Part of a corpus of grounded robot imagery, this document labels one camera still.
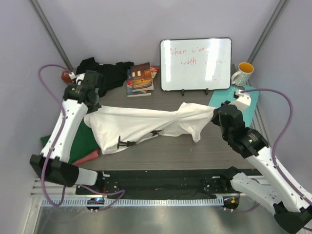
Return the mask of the red Treehouse book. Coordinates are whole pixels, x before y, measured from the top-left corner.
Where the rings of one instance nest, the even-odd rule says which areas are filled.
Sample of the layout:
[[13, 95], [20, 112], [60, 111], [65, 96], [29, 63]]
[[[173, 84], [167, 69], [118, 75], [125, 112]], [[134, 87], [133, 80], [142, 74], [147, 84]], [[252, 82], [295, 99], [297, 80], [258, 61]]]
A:
[[158, 74], [159, 72], [159, 68], [156, 67], [156, 66], [151, 66], [151, 76], [152, 76], [152, 79], [154, 80], [156, 75]]

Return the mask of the white t-shirt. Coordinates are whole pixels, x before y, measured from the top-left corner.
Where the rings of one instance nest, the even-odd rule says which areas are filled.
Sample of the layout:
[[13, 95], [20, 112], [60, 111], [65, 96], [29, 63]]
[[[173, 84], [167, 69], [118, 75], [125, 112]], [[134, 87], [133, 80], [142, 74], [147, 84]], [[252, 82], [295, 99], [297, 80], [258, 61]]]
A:
[[87, 114], [84, 123], [91, 128], [102, 154], [114, 154], [158, 136], [191, 135], [194, 142], [212, 120], [214, 108], [182, 103], [176, 111], [102, 106]]

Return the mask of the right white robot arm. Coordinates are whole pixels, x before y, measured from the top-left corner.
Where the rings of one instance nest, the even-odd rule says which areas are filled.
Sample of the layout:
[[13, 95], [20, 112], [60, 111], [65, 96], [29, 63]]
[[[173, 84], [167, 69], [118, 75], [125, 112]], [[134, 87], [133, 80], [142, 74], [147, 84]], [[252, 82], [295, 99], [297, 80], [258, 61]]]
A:
[[221, 189], [246, 194], [272, 213], [279, 226], [290, 234], [303, 229], [312, 220], [312, 194], [281, 164], [262, 134], [247, 127], [242, 112], [229, 102], [214, 110], [212, 123], [220, 127], [228, 145], [256, 167], [271, 186], [268, 189], [230, 167], [221, 176]]

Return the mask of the brown Edward Tulane book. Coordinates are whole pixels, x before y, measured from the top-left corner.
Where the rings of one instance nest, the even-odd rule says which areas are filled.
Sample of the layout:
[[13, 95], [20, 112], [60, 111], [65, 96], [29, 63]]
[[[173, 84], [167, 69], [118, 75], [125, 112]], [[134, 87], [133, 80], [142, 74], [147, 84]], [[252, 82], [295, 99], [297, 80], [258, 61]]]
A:
[[150, 63], [130, 67], [130, 80], [133, 91], [148, 91], [154, 89]]

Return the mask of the blue Nineteen Eighty-Four book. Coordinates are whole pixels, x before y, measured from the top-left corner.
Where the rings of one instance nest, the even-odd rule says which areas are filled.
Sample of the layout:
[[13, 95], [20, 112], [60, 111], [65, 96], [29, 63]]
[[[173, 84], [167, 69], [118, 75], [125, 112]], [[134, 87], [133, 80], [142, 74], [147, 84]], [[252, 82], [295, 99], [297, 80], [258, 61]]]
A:
[[139, 96], [150, 96], [152, 94], [151, 90], [147, 91], [133, 91], [131, 83], [131, 71], [127, 71], [127, 97], [139, 97]]

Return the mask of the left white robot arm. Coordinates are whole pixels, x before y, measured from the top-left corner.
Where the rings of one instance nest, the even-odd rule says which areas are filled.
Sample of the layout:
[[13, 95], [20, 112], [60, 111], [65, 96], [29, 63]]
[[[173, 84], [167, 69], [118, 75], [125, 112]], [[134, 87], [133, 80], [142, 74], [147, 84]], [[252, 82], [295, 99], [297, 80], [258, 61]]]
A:
[[84, 77], [69, 84], [64, 91], [61, 113], [54, 130], [39, 155], [32, 155], [30, 165], [43, 181], [61, 186], [87, 185], [92, 194], [100, 194], [104, 183], [98, 173], [69, 163], [70, 151], [78, 127], [86, 114], [100, 108], [98, 90], [104, 77], [86, 71]]

